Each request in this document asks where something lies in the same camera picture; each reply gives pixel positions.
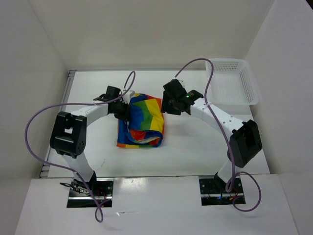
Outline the rainbow striped shorts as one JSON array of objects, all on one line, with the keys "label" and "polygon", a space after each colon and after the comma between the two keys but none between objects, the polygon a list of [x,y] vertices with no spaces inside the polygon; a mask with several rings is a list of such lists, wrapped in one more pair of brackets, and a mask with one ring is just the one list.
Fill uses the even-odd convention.
[{"label": "rainbow striped shorts", "polygon": [[130,120],[118,121],[117,147],[159,147],[163,140],[165,120],[162,100],[147,94],[135,93],[130,100]]}]

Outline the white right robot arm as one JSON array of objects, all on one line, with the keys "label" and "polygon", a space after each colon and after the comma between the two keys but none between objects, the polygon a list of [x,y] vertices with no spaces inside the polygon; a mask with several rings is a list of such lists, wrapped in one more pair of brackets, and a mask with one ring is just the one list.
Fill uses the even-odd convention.
[{"label": "white right robot arm", "polygon": [[256,122],[228,114],[207,102],[196,90],[187,92],[180,80],[173,79],[163,88],[161,112],[172,115],[185,112],[201,119],[224,137],[228,160],[214,176],[214,185],[219,192],[230,192],[235,176],[263,148]]}]

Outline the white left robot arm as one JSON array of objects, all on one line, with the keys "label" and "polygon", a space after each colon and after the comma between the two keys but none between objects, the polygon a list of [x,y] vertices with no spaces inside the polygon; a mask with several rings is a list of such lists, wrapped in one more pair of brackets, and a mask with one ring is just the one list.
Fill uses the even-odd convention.
[{"label": "white left robot arm", "polygon": [[130,100],[135,92],[108,86],[106,93],[93,100],[92,105],[71,113],[57,114],[50,138],[50,147],[65,159],[74,175],[74,186],[88,196],[97,192],[95,171],[85,156],[87,127],[107,115],[130,120]]}]

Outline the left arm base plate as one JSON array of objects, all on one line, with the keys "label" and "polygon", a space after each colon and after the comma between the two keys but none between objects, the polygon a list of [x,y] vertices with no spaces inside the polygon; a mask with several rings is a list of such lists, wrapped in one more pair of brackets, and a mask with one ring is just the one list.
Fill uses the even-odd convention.
[{"label": "left arm base plate", "polygon": [[[69,188],[67,208],[96,208],[96,204],[82,183],[72,179],[71,183],[60,183]],[[92,195],[102,208],[112,207],[113,178],[98,178],[92,186]]]}]

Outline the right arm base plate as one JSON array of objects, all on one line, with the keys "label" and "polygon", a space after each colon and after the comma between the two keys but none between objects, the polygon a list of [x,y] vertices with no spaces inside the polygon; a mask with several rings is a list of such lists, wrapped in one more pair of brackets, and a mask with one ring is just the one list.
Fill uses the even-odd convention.
[{"label": "right arm base plate", "polygon": [[215,183],[214,176],[199,178],[201,205],[218,206],[218,205],[235,205],[246,204],[242,181],[239,177],[235,179],[234,188],[230,193],[221,192]]}]

